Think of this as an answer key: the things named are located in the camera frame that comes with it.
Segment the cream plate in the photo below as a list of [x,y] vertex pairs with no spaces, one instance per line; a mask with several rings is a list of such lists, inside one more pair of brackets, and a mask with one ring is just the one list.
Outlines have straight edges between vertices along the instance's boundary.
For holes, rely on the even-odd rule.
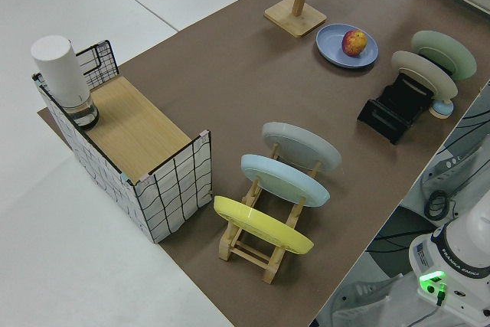
[[434,93],[435,100],[451,100],[458,94],[458,87],[444,71],[420,55],[397,51],[391,57],[391,65],[399,73],[406,74]]
[[342,162],[342,156],[334,146],[298,126],[266,123],[262,128],[262,138],[270,148],[278,143],[279,157],[300,168],[312,170],[317,162],[321,162],[319,171],[330,172]]

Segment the white cylinder container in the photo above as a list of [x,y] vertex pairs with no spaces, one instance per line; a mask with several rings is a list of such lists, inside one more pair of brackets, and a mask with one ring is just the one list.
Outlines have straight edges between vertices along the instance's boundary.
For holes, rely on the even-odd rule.
[[31,55],[53,98],[84,129],[95,125],[99,113],[90,98],[70,40],[50,35],[33,43]]

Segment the brown tabletop mat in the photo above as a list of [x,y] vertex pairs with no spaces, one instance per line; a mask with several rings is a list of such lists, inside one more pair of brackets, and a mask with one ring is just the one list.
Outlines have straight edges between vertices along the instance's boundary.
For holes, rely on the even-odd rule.
[[[332,199],[322,208],[305,208],[297,225],[314,248],[303,256],[287,254],[272,285],[261,280],[262,269],[239,257],[218,259],[226,223],[212,204],[162,242],[238,326],[307,326],[490,75],[488,45],[482,42],[490,40],[488,17],[460,1],[306,0],[327,15],[327,25],[355,25],[376,40],[379,58],[365,70],[326,61],[315,46],[318,29],[296,39],[265,19],[263,11],[280,1],[240,0],[120,68],[186,134],[212,131],[216,195],[237,200],[245,195],[250,183],[240,157],[268,154],[260,134],[267,122],[313,131],[343,156],[339,168],[317,177]],[[451,117],[424,113],[392,146],[356,118],[367,99],[393,83],[392,53],[409,51],[420,30],[460,40],[475,55],[479,71],[457,83]],[[290,210],[268,194],[258,208],[281,219]]]

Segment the wooden board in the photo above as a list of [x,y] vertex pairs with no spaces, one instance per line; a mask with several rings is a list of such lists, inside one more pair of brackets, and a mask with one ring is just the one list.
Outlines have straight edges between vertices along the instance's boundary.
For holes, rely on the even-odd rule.
[[100,119],[87,135],[133,183],[191,139],[125,77],[92,91]]
[[264,15],[295,38],[303,37],[326,21],[327,17],[323,13],[308,4],[303,5],[300,15],[294,15],[294,1],[283,0],[266,9]]

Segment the apple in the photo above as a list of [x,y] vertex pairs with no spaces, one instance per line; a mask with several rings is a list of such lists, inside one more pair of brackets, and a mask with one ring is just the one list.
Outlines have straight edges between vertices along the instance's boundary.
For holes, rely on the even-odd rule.
[[366,34],[361,30],[350,30],[345,32],[342,38],[342,51],[349,57],[357,57],[368,44]]

